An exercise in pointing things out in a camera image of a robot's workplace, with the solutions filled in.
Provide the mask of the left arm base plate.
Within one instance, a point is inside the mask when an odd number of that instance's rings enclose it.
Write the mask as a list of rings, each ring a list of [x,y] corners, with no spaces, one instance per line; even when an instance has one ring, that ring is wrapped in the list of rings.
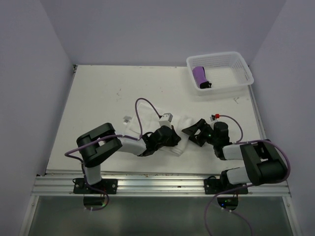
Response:
[[[75,178],[72,180],[74,183],[74,194],[100,194],[100,192],[90,189],[83,178]],[[111,178],[103,178],[99,183],[92,185],[93,188],[103,190],[107,194],[116,194],[118,188],[118,180]]]

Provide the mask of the purple microfiber towel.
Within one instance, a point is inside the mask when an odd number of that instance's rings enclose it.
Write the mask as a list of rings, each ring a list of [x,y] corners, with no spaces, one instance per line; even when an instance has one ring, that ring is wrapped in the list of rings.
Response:
[[[193,78],[196,82],[196,85],[200,89],[210,89],[212,83],[207,80],[205,69],[202,66],[197,66],[192,70]]]

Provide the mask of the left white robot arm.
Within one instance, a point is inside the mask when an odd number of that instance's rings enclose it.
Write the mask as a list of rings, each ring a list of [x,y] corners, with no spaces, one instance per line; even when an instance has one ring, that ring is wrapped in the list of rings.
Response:
[[[150,156],[162,147],[175,147],[181,141],[173,126],[161,126],[155,132],[147,132],[140,139],[116,134],[111,123],[105,123],[77,138],[76,143],[83,158],[86,176],[85,187],[91,193],[101,190],[100,165],[115,152],[135,156]]]

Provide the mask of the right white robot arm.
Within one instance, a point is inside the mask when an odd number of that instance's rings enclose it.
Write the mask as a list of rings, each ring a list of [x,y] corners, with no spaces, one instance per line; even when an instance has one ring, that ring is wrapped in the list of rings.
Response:
[[[269,140],[232,143],[228,124],[216,118],[210,124],[200,119],[182,132],[200,147],[205,143],[212,145],[215,156],[220,160],[243,161],[243,167],[221,172],[219,187],[225,193],[232,192],[237,185],[278,183],[289,175],[289,164],[273,143]]]

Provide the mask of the white towel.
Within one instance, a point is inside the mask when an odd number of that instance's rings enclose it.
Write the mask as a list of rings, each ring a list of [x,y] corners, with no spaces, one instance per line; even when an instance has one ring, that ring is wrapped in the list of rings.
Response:
[[[158,128],[159,118],[153,108],[143,101],[137,105],[138,114],[143,128],[143,134],[147,132],[154,132]],[[193,119],[187,115],[179,113],[172,113],[173,119],[171,124],[174,126],[175,132],[180,136],[181,140],[175,147],[162,147],[161,150],[171,153],[175,156],[180,156],[184,153],[187,144],[188,136],[182,132],[182,129],[193,125]],[[132,117],[130,122],[126,125],[125,134],[137,137],[140,135],[140,126],[136,115]]]

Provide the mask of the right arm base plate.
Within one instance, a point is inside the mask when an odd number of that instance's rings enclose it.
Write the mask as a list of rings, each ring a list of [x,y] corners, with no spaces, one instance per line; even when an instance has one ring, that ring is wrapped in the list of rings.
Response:
[[[231,189],[242,187],[242,184],[230,184],[230,183],[222,183],[219,178],[215,176],[210,176],[203,180],[204,182],[204,191],[205,194],[217,194],[223,191],[230,190],[229,194],[248,194],[248,189],[240,189],[237,191],[232,192]]]

